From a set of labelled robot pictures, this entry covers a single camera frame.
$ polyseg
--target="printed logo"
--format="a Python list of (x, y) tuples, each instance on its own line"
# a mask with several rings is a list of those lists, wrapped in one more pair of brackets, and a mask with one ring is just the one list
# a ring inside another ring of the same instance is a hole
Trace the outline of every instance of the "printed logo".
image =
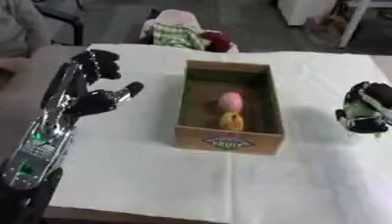
[(223, 149), (225, 151), (238, 150), (240, 148), (245, 148), (254, 145), (250, 141), (247, 141), (242, 138), (230, 136), (228, 134), (208, 137), (206, 139), (203, 139), (203, 142), (211, 144), (212, 146)]

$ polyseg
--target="pink fruit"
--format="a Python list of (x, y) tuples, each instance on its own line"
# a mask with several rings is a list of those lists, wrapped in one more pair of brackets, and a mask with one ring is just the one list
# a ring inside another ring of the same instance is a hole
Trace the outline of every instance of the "pink fruit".
[(242, 97), (237, 92), (227, 92), (220, 97), (219, 107), (224, 112), (241, 113)]

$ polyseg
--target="open box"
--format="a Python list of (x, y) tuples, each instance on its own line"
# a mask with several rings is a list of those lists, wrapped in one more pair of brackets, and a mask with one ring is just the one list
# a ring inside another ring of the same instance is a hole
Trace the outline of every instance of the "open box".
[[(243, 131), (219, 128), (222, 94), (243, 99)], [(180, 148), (270, 154), (284, 138), (270, 67), (190, 60), (175, 127)]]

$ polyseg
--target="person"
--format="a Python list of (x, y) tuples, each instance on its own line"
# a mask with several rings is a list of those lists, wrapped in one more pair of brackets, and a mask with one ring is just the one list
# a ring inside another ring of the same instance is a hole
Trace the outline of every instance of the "person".
[(32, 0), (0, 0), (0, 69), (15, 73), (48, 45), (46, 23)]

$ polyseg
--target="robotic hand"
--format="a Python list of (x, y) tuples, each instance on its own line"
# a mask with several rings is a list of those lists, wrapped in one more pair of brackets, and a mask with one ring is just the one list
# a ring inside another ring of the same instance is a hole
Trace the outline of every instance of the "robotic hand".
[(379, 136), (392, 125), (392, 87), (367, 81), (359, 83), (346, 94), (343, 109), (336, 110), (335, 115), (351, 132)]
[(99, 79), (120, 79), (118, 55), (91, 50), (64, 64), (40, 103), (42, 116), (26, 131), (12, 157), (0, 167), (0, 222), (36, 224), (42, 218), (62, 176), (61, 162), (72, 141), (74, 125), (82, 116), (117, 108), (136, 96), (140, 82), (119, 91), (88, 86)]

